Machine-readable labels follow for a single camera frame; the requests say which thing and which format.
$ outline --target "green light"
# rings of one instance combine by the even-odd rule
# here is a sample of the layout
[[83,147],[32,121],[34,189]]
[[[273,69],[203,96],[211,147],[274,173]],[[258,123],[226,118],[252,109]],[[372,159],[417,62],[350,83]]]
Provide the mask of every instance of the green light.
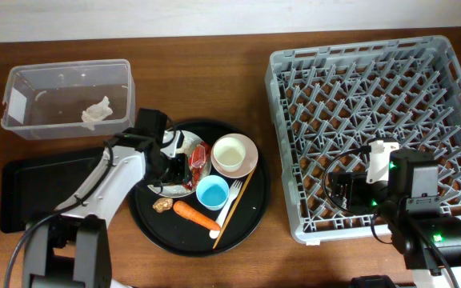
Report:
[[435,234],[433,235],[433,242],[441,242],[443,241],[444,238],[442,238],[442,235],[441,234]]

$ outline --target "blue cup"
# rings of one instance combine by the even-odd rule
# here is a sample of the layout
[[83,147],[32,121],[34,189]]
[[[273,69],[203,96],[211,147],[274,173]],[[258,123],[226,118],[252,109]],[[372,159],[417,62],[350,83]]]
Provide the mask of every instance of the blue cup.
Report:
[[220,210],[229,198],[229,185],[216,175],[209,175],[197,185],[197,199],[209,210]]

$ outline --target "black tray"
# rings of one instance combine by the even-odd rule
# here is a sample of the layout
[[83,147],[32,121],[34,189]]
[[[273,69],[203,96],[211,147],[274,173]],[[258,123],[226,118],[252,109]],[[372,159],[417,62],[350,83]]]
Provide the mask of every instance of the black tray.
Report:
[[6,164],[2,171],[0,230],[24,231],[32,215],[53,211],[95,169],[103,150],[92,148]]
[[[210,146],[225,134],[242,134],[225,123],[207,120],[180,123],[178,129],[197,134]],[[219,175],[214,168],[211,174]],[[227,179],[229,186],[234,180]],[[156,193],[139,184],[130,193],[130,211],[142,232],[153,243],[171,253],[191,257],[209,256],[234,248],[255,230],[270,201],[270,174],[263,154],[259,151],[254,175],[215,250],[214,239],[209,237],[208,229],[181,218],[173,210],[161,214],[156,212],[152,205],[158,198],[160,196]],[[195,193],[180,199],[211,219],[216,219],[220,212],[202,206]]]

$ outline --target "white fork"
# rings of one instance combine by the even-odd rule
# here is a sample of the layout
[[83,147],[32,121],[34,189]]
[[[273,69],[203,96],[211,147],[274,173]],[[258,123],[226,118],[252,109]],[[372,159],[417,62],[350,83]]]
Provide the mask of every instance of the white fork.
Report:
[[[216,218],[216,222],[220,227],[223,228],[223,223],[225,222],[225,218],[227,218],[227,214],[229,213],[229,208],[231,208],[232,202],[238,197],[239,191],[241,190],[243,182],[236,180],[232,183],[232,186],[229,189],[229,198],[223,206],[222,211],[220,211],[220,215]],[[216,239],[220,235],[220,231],[211,230],[209,231],[209,237]]]

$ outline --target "plastic dish rack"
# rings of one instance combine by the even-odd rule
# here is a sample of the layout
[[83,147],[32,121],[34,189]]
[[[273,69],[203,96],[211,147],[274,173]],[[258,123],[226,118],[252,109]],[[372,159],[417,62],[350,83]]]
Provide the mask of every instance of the plastic dish rack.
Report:
[[[433,152],[441,212],[461,218],[461,69],[442,36],[274,52],[265,83],[293,238],[307,245],[371,236],[371,215],[350,216],[320,178],[343,151],[377,137]],[[364,171],[351,155],[333,171]],[[389,234],[377,225],[378,234]]]

